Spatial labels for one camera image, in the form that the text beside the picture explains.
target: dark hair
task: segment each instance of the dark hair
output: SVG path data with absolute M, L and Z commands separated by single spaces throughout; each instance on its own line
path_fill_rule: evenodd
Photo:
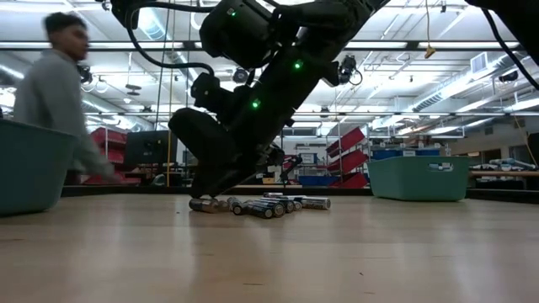
M 66 13 L 52 13 L 45 18 L 44 24 L 48 35 L 64 30 L 72 25 L 80 25 L 85 29 L 87 28 L 82 19 Z

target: wooden floor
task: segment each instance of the wooden floor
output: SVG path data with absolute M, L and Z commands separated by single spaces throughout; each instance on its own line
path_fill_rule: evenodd
M 186 196 L 64 199 L 0 219 L 6 303 L 516 303 L 539 298 L 539 207 L 333 197 L 265 221 Z

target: pile of batteries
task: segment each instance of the pile of batteries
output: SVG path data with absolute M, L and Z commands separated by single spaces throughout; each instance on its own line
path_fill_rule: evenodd
M 258 218 L 281 218 L 287 213 L 302 209 L 328 210 L 329 198 L 285 196 L 282 193 L 265 193 L 263 198 L 241 201 L 236 197 L 225 200 L 192 199 L 189 207 L 195 211 L 219 213 L 231 211 L 234 215 L 254 215 Z

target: teal plastic bin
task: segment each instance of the teal plastic bin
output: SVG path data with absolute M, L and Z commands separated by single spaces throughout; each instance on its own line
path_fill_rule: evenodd
M 458 201 L 466 196 L 468 157 L 393 157 L 367 165 L 376 197 Z
M 53 207 L 77 138 L 0 119 L 0 142 L 0 216 Z

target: person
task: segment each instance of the person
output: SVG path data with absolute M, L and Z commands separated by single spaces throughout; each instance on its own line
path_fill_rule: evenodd
M 88 54 L 86 24 L 77 16 L 53 13 L 45 18 L 52 49 L 26 72 L 15 93 L 13 120 L 75 135 L 75 148 L 67 183 L 76 183 L 78 173 L 99 175 L 119 182 L 114 167 L 101 155 L 86 130 L 77 63 Z

